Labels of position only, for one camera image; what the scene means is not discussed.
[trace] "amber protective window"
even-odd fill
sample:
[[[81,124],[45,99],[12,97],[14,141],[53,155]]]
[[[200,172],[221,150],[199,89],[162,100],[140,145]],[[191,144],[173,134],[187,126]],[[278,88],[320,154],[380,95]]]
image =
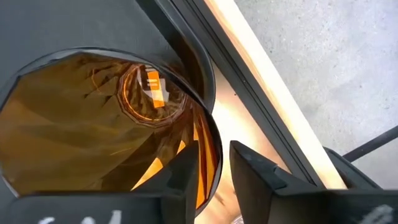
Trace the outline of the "amber protective window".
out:
[[[0,163],[20,195],[130,191],[198,141],[199,208],[221,168],[206,113],[152,65],[81,52],[17,79],[0,112]]]

